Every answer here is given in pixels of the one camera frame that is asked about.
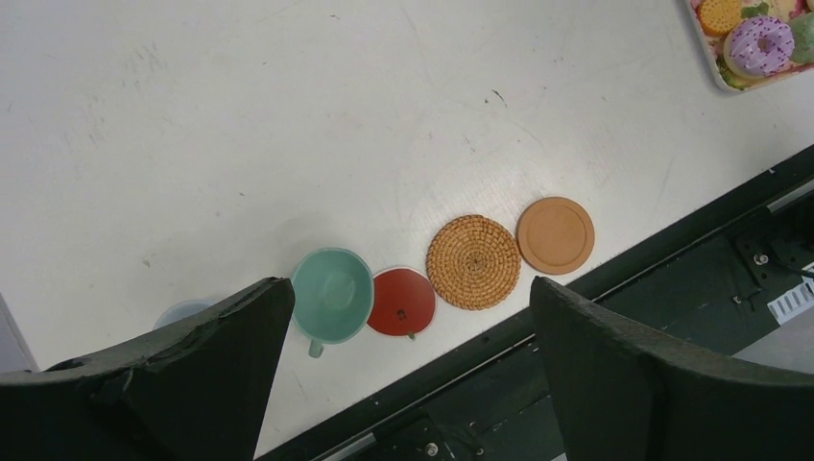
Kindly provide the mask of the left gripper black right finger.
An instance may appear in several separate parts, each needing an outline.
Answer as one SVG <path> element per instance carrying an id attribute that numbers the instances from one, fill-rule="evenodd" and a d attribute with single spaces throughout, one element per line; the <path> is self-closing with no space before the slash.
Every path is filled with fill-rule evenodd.
<path id="1" fill-rule="evenodd" d="M 529 308 L 570 460 L 809 460 L 813 378 L 693 345 L 536 278 Z"/>

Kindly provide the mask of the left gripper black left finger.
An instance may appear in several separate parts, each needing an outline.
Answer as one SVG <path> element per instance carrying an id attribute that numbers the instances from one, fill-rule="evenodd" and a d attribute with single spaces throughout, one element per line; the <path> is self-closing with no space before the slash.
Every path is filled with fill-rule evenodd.
<path id="1" fill-rule="evenodd" d="M 5 460 L 251 460 L 290 325 L 288 279 L 41 372 L 1 377 Z"/>

